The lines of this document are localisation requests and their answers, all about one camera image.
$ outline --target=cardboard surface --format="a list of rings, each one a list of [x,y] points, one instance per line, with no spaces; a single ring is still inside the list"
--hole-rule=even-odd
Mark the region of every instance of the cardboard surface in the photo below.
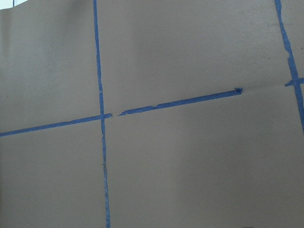
[[[98,121],[0,138],[0,227],[105,227]]]
[[[98,115],[93,4],[0,11],[0,132]]]
[[[108,120],[112,226],[303,224],[304,142],[292,98],[274,87]]]
[[[304,77],[304,2],[282,5]],[[97,6],[112,227],[302,227],[304,135],[274,1]],[[92,1],[1,10],[0,133],[99,114]],[[0,137],[0,228],[106,227],[96,118]]]

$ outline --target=torn tape end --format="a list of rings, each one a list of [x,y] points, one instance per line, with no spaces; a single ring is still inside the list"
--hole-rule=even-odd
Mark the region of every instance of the torn tape end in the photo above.
[[[124,112],[120,113],[118,116],[121,116],[121,115],[127,115],[127,112],[124,111]]]
[[[111,118],[113,115],[111,113],[104,114],[104,119]]]
[[[292,85],[292,81],[290,81],[290,82],[288,82],[288,83],[285,84],[286,87],[287,86],[291,86],[291,85]]]
[[[242,94],[242,92],[243,92],[243,88],[235,88],[235,90],[238,91],[239,94]]]

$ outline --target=vertical tape line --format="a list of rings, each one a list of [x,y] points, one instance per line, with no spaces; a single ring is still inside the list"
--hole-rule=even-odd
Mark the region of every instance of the vertical tape line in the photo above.
[[[291,44],[290,44],[288,35],[286,33],[286,30],[284,28],[283,21],[282,21],[282,15],[281,15],[282,3],[281,3],[281,0],[275,0],[275,8],[276,8],[277,16],[278,16],[279,23],[280,23],[280,28],[281,28],[284,47],[285,47],[285,50],[289,53],[288,65],[289,65],[289,69],[290,69],[290,73],[291,73],[291,78],[292,78],[293,83],[294,83],[294,93],[295,93],[295,97],[296,97],[296,100],[297,100],[297,103],[298,103],[298,109],[299,109],[300,119],[301,119],[301,123],[302,123],[302,129],[303,129],[303,132],[304,132],[303,95],[302,95],[302,90],[301,90],[301,86],[300,86],[298,71],[296,69],[296,65],[295,65],[295,61],[294,61],[295,59],[294,59],[293,51],[291,49]]]
[[[106,212],[106,228],[111,227],[110,223],[110,207],[109,207],[109,195],[108,195],[108,175],[106,170],[106,145],[105,145],[105,109],[104,109],[104,95],[102,85],[101,74],[101,62],[99,51],[99,37],[98,37],[98,23],[97,23],[97,2],[93,0],[94,10],[94,31],[95,31],[95,45],[96,45],[96,61],[97,61],[97,79],[99,87],[99,104],[100,104],[100,121],[101,121],[101,133],[103,143],[103,160],[104,160],[104,196],[105,196],[105,212]]]

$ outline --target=horizontal tape line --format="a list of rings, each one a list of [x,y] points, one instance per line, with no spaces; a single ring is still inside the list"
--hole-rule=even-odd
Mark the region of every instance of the horizontal tape line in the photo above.
[[[112,114],[104,115],[105,119],[110,118],[111,116],[112,116]],[[85,122],[94,121],[94,120],[100,120],[100,115],[76,119],[76,120],[72,120],[69,122],[51,123],[51,124],[42,125],[42,126],[38,126],[38,127],[30,127],[30,128],[15,130],[15,131],[11,131],[11,132],[4,132],[4,133],[0,133],[0,137],[7,136],[7,135],[13,135],[13,134],[20,134],[20,133],[25,133],[25,132],[34,132],[34,131],[39,131],[39,130],[43,130],[43,129],[47,129],[47,128],[54,128],[54,127],[72,125],[72,124],[85,123]]]
[[[120,115],[143,113],[143,112],[156,110],[156,109],[169,108],[169,107],[174,107],[174,106],[179,106],[179,105],[187,105],[187,104],[191,104],[191,103],[208,101],[208,100],[213,100],[213,99],[219,99],[219,98],[229,97],[229,96],[236,96],[236,95],[242,94],[242,92],[243,92],[243,88],[236,88],[235,90],[228,91],[228,92],[223,92],[223,93],[219,93],[219,94],[199,96],[199,97],[194,97],[194,98],[185,99],[185,100],[179,100],[179,101],[173,101],[173,102],[158,104],[156,106],[146,106],[146,107],[142,107],[142,108],[129,109],[129,110],[126,110],[126,111],[122,112]]]
[[[299,83],[304,84],[304,77],[299,78]],[[293,80],[291,80],[291,81],[289,81],[288,83],[285,84],[285,86],[294,86],[294,85],[295,84],[294,84]]]
[[[236,96],[236,95],[242,94],[242,92],[243,92],[242,88],[236,88],[235,90],[223,92],[223,93],[219,93],[219,94],[199,96],[199,97],[194,97],[194,98],[185,99],[185,100],[158,104],[156,106],[146,106],[146,107],[142,107],[142,108],[129,109],[129,110],[122,112],[118,116],[134,114],[134,113],[142,113],[142,112],[147,112],[147,111],[156,110],[156,109],[169,108],[169,107],[174,107],[174,106],[179,106],[179,105],[186,105],[186,104],[191,104],[191,103],[196,103],[196,102],[214,100],[214,99],[219,99],[219,98],[223,98],[223,97]],[[110,117],[112,117],[111,113],[104,114],[104,119],[107,119]],[[39,130],[43,130],[43,129],[47,129],[47,128],[54,128],[54,127],[72,125],[72,124],[85,123],[85,122],[94,121],[94,120],[100,120],[100,115],[76,119],[76,120],[72,120],[69,122],[52,123],[52,124],[47,124],[47,125],[43,125],[43,126],[30,127],[30,128],[25,128],[25,129],[10,131],[10,132],[3,132],[3,133],[0,133],[0,137],[7,136],[7,135],[13,135],[13,134],[20,134],[20,133],[25,133],[25,132],[34,132],[34,131],[39,131]]]

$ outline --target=blue tape strip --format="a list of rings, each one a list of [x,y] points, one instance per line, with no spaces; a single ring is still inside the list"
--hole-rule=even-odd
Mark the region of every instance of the blue tape strip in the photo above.
[[[236,96],[236,95],[242,94],[242,92],[243,92],[243,88],[236,88],[235,90],[223,92],[223,93],[219,93],[219,94],[199,96],[199,97],[185,99],[185,100],[158,104],[156,106],[146,106],[146,107],[142,107],[142,108],[129,109],[129,110],[122,112],[119,116],[127,115],[127,114],[134,114],[134,113],[142,113],[142,112],[147,112],[147,111],[156,110],[156,109],[169,108],[169,107],[186,105],[186,104],[208,101],[208,100],[213,100],[213,99],[219,99],[219,98],[223,98],[223,97]]]
[[[112,114],[105,114],[104,117],[105,117],[105,119],[110,118],[110,117],[112,117]],[[79,124],[79,123],[84,123],[84,122],[89,122],[89,121],[94,121],[94,120],[100,120],[100,115],[76,119],[76,120],[72,120],[69,122],[52,123],[52,124],[47,124],[47,125],[43,125],[43,126],[30,127],[30,128],[25,128],[25,129],[10,131],[10,132],[3,132],[3,133],[0,133],[0,137],[7,136],[7,135],[13,135],[13,134],[20,134],[20,133],[25,133],[25,132],[34,132],[34,131],[39,131],[39,130],[43,130],[43,129],[47,129],[47,128]]]
[[[109,207],[109,190],[108,190],[108,175],[106,169],[106,145],[105,145],[105,108],[104,108],[104,95],[103,85],[101,81],[101,61],[100,61],[100,50],[99,50],[99,35],[98,35],[98,22],[97,22],[97,2],[93,0],[93,11],[94,11],[94,32],[95,32],[95,45],[96,45],[96,63],[97,63],[97,79],[99,87],[99,104],[100,104],[100,120],[101,120],[101,132],[102,132],[102,143],[103,143],[103,160],[104,160],[104,196],[105,196],[105,213],[106,213],[106,228],[111,227],[110,222],[110,207]]]
[[[275,1],[275,8],[276,8],[277,16],[278,16],[279,23],[280,23],[284,47],[285,47],[285,50],[289,53],[288,65],[289,65],[289,69],[290,69],[290,73],[291,73],[291,78],[293,79],[294,93],[295,93],[295,97],[296,97],[296,100],[298,103],[298,110],[299,110],[299,114],[300,114],[302,129],[304,132],[304,105],[303,105],[303,95],[302,95],[302,90],[301,90],[301,86],[300,86],[298,71],[296,69],[296,65],[295,65],[295,61],[294,61],[295,59],[294,59],[293,51],[291,49],[291,44],[290,44],[288,35],[285,31],[283,21],[282,21],[282,15],[281,15],[282,3],[280,0],[274,0],[274,1]]]
[[[228,91],[228,92],[223,92],[223,93],[219,93],[219,94],[199,96],[199,97],[194,97],[194,98],[185,99],[185,100],[179,100],[179,101],[173,101],[173,102],[158,104],[156,106],[146,106],[146,107],[142,107],[142,108],[130,109],[130,110],[126,110],[126,111],[122,112],[119,116],[127,115],[127,114],[134,114],[134,113],[142,113],[142,112],[147,112],[147,111],[151,111],[151,110],[174,107],[174,106],[179,106],[179,105],[186,105],[186,104],[202,102],[202,101],[207,101],[207,100],[219,99],[219,98],[223,98],[223,97],[236,96],[236,95],[242,94],[242,92],[243,92],[242,88],[236,88],[235,90]],[[76,119],[76,120],[72,120],[72,121],[69,121],[69,122],[59,122],[59,123],[52,123],[52,124],[47,124],[47,125],[43,125],[43,126],[30,127],[30,128],[25,128],[25,129],[0,133],[0,137],[7,136],[7,135],[13,135],[13,134],[20,134],[20,133],[25,133],[25,132],[33,132],[33,131],[43,130],[43,129],[47,129],[47,128],[54,128],[54,127],[72,125],[72,124],[79,124],[79,123],[84,123],[84,122],[89,122],[89,121],[94,121],[94,120],[100,120],[100,119],[104,120],[104,119],[111,118],[111,117],[112,117],[112,114],[107,113],[107,114],[104,114],[103,118],[101,118],[100,115],[97,115],[97,116],[91,116],[91,117]]]
[[[300,84],[304,84],[304,77],[299,78],[299,83]],[[288,83],[285,84],[285,86],[293,86],[294,85],[294,81],[291,80]]]

